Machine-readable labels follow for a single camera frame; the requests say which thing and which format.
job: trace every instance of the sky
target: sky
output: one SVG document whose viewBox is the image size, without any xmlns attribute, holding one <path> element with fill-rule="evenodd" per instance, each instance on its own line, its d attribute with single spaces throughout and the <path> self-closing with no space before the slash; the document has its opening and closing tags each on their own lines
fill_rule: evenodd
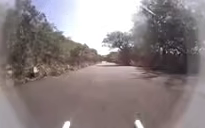
<svg viewBox="0 0 205 128">
<path fill-rule="evenodd" d="M 33 4 L 66 37 L 106 55 L 103 38 L 112 31 L 129 31 L 140 0 L 33 0 Z"/>
</svg>

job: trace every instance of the tree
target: tree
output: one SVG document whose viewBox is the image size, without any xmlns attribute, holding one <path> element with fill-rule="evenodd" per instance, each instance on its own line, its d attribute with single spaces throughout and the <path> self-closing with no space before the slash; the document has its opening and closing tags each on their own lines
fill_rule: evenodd
<svg viewBox="0 0 205 128">
<path fill-rule="evenodd" d="M 130 65 L 130 53 L 132 47 L 131 35 L 129 33 L 123 33 L 120 31 L 107 34 L 103 40 L 104 46 L 110 48 L 118 48 L 119 59 L 124 65 Z"/>
<path fill-rule="evenodd" d="M 66 38 L 31 0 L 16 1 L 16 7 L 8 11 L 3 29 L 8 65 L 18 80 L 32 77 L 34 67 L 44 75 L 58 75 L 70 65 L 99 60 L 96 50 Z"/>
<path fill-rule="evenodd" d="M 188 61 L 196 58 L 193 51 L 199 47 L 198 27 L 191 11 L 178 0 L 147 0 L 141 7 L 146 21 L 141 45 L 146 64 L 154 69 L 187 72 Z"/>
</svg>

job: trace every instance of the asphalt road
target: asphalt road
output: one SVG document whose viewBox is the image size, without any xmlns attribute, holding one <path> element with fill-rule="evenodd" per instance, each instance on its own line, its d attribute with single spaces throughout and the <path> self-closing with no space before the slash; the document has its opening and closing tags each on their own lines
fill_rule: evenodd
<svg viewBox="0 0 205 128">
<path fill-rule="evenodd" d="M 26 128 L 145 128 L 178 122 L 193 92 L 186 76 L 103 63 L 59 77 L 30 82 L 6 96 Z"/>
</svg>

